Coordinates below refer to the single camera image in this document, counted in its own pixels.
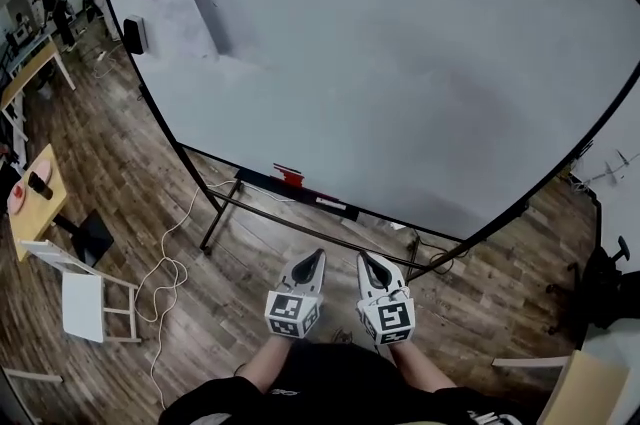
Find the whiteboard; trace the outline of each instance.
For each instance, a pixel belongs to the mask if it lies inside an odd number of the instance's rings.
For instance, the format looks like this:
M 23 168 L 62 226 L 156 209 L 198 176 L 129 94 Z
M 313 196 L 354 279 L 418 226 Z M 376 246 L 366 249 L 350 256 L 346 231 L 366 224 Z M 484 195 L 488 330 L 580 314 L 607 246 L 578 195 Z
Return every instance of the whiteboard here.
M 144 19 L 133 61 L 178 142 L 455 238 L 547 178 L 640 57 L 636 0 L 196 0 L 205 56 L 161 0 L 109 2 Z

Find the whiteboard frame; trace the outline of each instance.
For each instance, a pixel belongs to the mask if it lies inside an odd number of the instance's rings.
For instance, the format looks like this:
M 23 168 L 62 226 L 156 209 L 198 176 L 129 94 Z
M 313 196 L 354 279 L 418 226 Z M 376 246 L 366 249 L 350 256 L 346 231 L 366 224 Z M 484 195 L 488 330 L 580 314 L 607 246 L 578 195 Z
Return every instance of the whiteboard frame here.
M 635 1 L 640 6 L 640 0 L 635 0 Z M 113 9 L 113 6 L 111 4 L 111 0 L 107 0 L 107 4 L 109 6 L 109 11 L 113 15 L 113 17 L 117 18 L 117 16 L 115 15 L 115 11 Z M 115 24 L 116 24 L 116 28 L 118 29 L 118 32 L 120 34 L 121 39 L 124 39 L 124 34 L 120 29 L 119 23 L 115 22 Z M 245 168 L 245 167 L 239 166 L 238 164 L 232 163 L 232 162 L 227 161 L 227 160 L 222 160 L 219 157 L 216 157 L 215 155 L 203 152 L 201 150 L 198 150 L 198 149 L 195 149 L 195 148 L 192 148 L 190 146 L 187 146 L 185 144 L 180 143 L 174 137 L 174 135 L 171 132 L 171 130 L 169 129 L 166 121 L 162 117 L 162 114 L 160 113 L 157 105 L 155 104 L 155 102 L 153 100 L 151 92 L 149 91 L 148 87 L 144 83 L 144 79 L 142 78 L 142 74 L 140 73 L 140 71 L 139 71 L 139 69 L 138 69 L 138 67 L 137 67 L 137 65 L 135 63 L 134 58 L 132 57 L 131 53 L 129 53 L 128 50 L 127 50 L 127 55 L 129 56 L 129 60 L 131 61 L 131 64 L 132 64 L 132 66 L 133 66 L 133 68 L 134 68 L 134 70 L 136 72 L 136 75 L 138 76 L 138 79 L 140 80 L 140 90 L 141 90 L 142 95 L 144 96 L 145 101 L 147 102 L 147 104 L 148 104 L 153 116 L 155 117 L 155 119 L 158 122 L 158 124 L 160 125 L 160 128 L 162 129 L 163 133 L 167 137 L 167 140 L 171 144 L 171 147 L 176 152 L 176 154 L 178 155 L 178 157 L 180 158 L 180 160 L 184 164 L 185 168 L 189 171 L 189 173 L 191 174 L 191 176 L 193 177 L 195 182 L 198 184 L 198 186 L 200 187 L 202 192 L 207 196 L 207 198 L 209 199 L 211 204 L 214 206 L 214 208 L 216 209 L 218 214 L 220 214 L 223 211 L 222 207 L 217 202 L 217 199 L 220 199 L 223 202 L 234 204 L 236 206 L 244 208 L 245 210 L 251 211 L 251 212 L 256 213 L 258 215 L 261 215 L 261 216 L 263 216 L 265 218 L 273 220 L 275 222 L 279 222 L 281 224 L 284 224 L 284 225 L 286 225 L 288 227 L 291 227 L 293 229 L 296 229 L 298 231 L 302 231 L 304 233 L 313 235 L 313 236 L 315 236 L 317 238 L 322 238 L 324 240 L 333 242 L 333 243 L 335 243 L 337 245 L 341 245 L 343 247 L 347 247 L 347 248 L 358 250 L 358 251 L 367 250 L 367 249 L 365 249 L 363 247 L 356 246 L 354 244 L 350 244 L 348 242 L 342 241 L 342 240 L 334 238 L 334 237 L 330 237 L 330 236 L 325 235 L 323 233 L 314 232 L 314 231 L 309 230 L 308 228 L 305 228 L 305 227 L 300 226 L 298 224 L 292 223 L 290 221 L 286 221 L 286 220 L 281 219 L 281 218 L 279 218 L 277 216 L 274 216 L 274 215 L 268 214 L 266 212 L 263 212 L 262 210 L 258 210 L 256 208 L 253 208 L 253 207 L 251 207 L 249 205 L 246 205 L 246 204 L 244 204 L 244 203 L 242 203 L 240 201 L 237 201 L 236 199 L 233 199 L 233 198 L 231 198 L 231 197 L 229 197 L 229 196 L 227 196 L 225 194 L 222 194 L 222 193 L 217 192 L 215 190 L 209 189 L 207 187 L 204 179 L 202 178 L 202 175 L 200 175 L 200 173 L 198 172 L 198 170 L 194 166 L 193 162 L 189 159 L 186 150 L 190 150 L 190 151 L 199 153 L 201 155 L 204 155 L 204 156 L 206 156 L 208 158 L 211 158 L 211 159 L 214 159 L 214 160 L 218 160 L 218 161 L 223 162 L 223 163 L 225 163 L 227 165 L 230 165 L 232 167 L 236 167 L 239 170 L 246 170 L 246 171 L 253 171 L 253 170 L 249 169 L 249 168 Z M 611 102 L 611 104 L 606 108 L 606 110 L 600 116 L 598 121 L 596 121 L 596 123 L 587 131 L 587 133 L 576 144 L 576 146 L 562 160 L 560 160 L 558 162 L 558 164 L 556 164 L 556 166 L 554 166 L 547 175 L 545 175 L 536 185 L 534 185 L 528 192 L 526 192 L 513 205 L 511 205 L 504 212 L 502 212 L 499 216 L 497 216 L 492 221 L 490 221 L 486 226 L 484 226 L 483 228 L 481 228 L 476 233 L 474 233 L 473 235 L 471 235 L 470 237 L 468 237 L 466 239 L 455 238 L 455 237 L 452 237 L 450 235 L 442 234 L 442 233 L 439 233 L 439 232 L 436 232 L 436 231 L 431 231 L 431 230 L 429 230 L 427 228 L 424 228 L 422 226 L 416 226 L 414 224 L 408 224 L 406 222 L 403 222 L 403 221 L 400 221 L 400 220 L 396 220 L 396 219 L 391 218 L 391 217 L 386 217 L 386 216 L 383 216 L 381 214 L 378 214 L 378 213 L 375 213 L 375 212 L 372 212 L 372 211 L 369 211 L 369 210 L 365 210 L 365 209 L 362 209 L 362 208 L 359 208 L 359 207 L 354 207 L 352 205 L 348 205 L 347 203 L 342 203 L 342 202 L 341 203 L 345 204 L 347 206 L 351 206 L 352 208 L 355 208 L 358 211 L 361 211 L 361 212 L 366 213 L 368 215 L 373 215 L 373 216 L 380 217 L 380 218 L 385 219 L 385 220 L 389 220 L 389 221 L 397 222 L 399 224 L 403 224 L 403 225 L 405 225 L 407 227 L 415 229 L 416 231 L 424 231 L 425 233 L 429 233 L 429 234 L 436 235 L 436 236 L 439 236 L 439 237 L 442 237 L 442 238 L 446 238 L 446 239 L 449 239 L 449 240 L 454 240 L 454 241 L 460 242 L 458 246 L 456 246 L 455 248 L 451 249 L 450 251 L 445 253 L 443 256 L 438 257 L 437 260 L 434 260 L 433 262 L 429 263 L 428 265 L 420 265 L 420 264 L 416 264 L 416 263 L 413 263 L 413 262 L 408 262 L 406 260 L 402 260 L 402 259 L 390 256 L 387 253 L 378 253 L 378 254 L 381 254 L 382 256 L 385 256 L 387 259 L 390 259 L 391 261 L 394 261 L 395 263 L 399 263 L 401 265 L 405 265 L 405 266 L 408 266 L 408 267 L 411 267 L 411 268 L 419 269 L 418 272 L 412 274 L 409 278 L 407 278 L 407 282 L 409 282 L 409 281 L 411 281 L 411 280 L 413 280 L 413 279 L 415 279 L 417 277 L 420 277 L 421 275 L 424 275 L 427 272 L 430 272 L 430 271 L 438 268 L 439 266 L 441 266 L 444 263 L 450 261 L 451 259 L 455 258 L 456 256 L 459 256 L 459 255 L 465 253 L 466 251 L 471 249 L 473 246 L 475 246 L 478 243 L 486 240 L 489 236 L 491 236 L 492 234 L 494 234 L 495 232 L 500 230 L 506 224 L 511 222 L 514 218 L 519 217 L 522 214 L 522 212 L 526 209 L 528 200 L 536 192 L 538 192 L 544 185 L 546 185 L 549 181 L 551 181 L 551 179 L 553 179 L 554 176 L 556 176 L 569 162 L 571 162 L 571 160 L 576 158 L 580 154 L 582 149 L 586 146 L 586 144 L 598 133 L 598 131 L 604 126 L 604 124 L 611 118 L 611 116 L 617 110 L 617 108 L 620 106 L 622 101 L 627 97 L 627 95 L 629 94 L 629 92 L 631 91 L 631 89 L 633 88 L 633 86 L 635 85 L 635 83 L 636 83 L 636 81 L 638 80 L 639 77 L 640 77 L 640 54 L 639 54 L 638 63 L 636 64 L 633 72 L 631 73 L 631 75 L 627 79 L 626 83 L 624 84 L 624 86 L 622 87 L 622 89 L 620 90 L 620 92 L 618 93 L 616 98 Z M 318 206 L 318 205 L 313 205 L 313 206 L 316 206 L 317 208 L 320 208 L 320 209 L 325 210 L 325 211 L 334 212 L 334 210 L 332 210 L 330 207 L 323 207 L 323 206 Z

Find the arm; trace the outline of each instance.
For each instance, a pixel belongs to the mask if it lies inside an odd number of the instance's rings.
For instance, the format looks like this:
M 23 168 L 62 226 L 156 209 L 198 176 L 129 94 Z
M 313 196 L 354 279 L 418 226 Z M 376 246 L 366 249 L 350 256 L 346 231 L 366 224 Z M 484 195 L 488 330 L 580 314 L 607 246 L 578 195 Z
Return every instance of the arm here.
M 409 386 L 430 393 L 444 388 L 455 388 L 449 377 L 440 371 L 418 347 L 410 341 L 389 346 L 393 360 Z
M 280 374 L 290 349 L 291 340 L 273 335 L 253 359 L 242 367 L 238 375 L 247 379 L 264 394 Z

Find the pink plate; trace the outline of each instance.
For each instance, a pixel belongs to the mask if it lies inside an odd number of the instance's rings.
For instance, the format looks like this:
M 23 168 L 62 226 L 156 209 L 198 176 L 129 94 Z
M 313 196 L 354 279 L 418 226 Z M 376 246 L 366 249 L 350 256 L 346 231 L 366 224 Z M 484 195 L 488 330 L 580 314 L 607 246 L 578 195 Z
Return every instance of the pink plate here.
M 15 195 L 16 187 L 20 187 L 22 189 L 22 195 L 20 197 L 16 197 Z M 7 208 L 9 208 L 9 213 L 11 215 L 15 215 L 20 211 L 26 195 L 27 190 L 24 188 L 24 183 L 22 181 L 19 181 L 13 186 L 11 194 L 9 194 L 9 199 L 7 199 Z
M 51 178 L 51 161 L 43 160 L 38 164 L 38 167 L 34 169 L 34 171 L 40 179 L 45 183 L 49 183 L 49 179 Z

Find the white chair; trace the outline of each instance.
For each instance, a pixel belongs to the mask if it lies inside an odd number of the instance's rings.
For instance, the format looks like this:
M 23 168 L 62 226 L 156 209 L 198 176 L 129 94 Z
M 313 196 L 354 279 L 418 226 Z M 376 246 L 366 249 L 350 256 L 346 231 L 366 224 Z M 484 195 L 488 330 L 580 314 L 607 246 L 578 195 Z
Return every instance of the white chair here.
M 136 335 L 136 312 L 134 310 L 134 292 L 138 288 L 136 285 L 89 267 L 49 241 L 20 240 L 20 243 L 27 251 L 62 272 L 62 327 L 65 332 L 100 343 L 104 341 L 138 343 L 141 341 Z M 71 266 L 76 266 L 88 274 L 71 272 L 69 270 Z M 128 288 L 129 309 L 104 307 L 104 280 Z M 106 336 L 105 313 L 129 315 L 131 336 Z

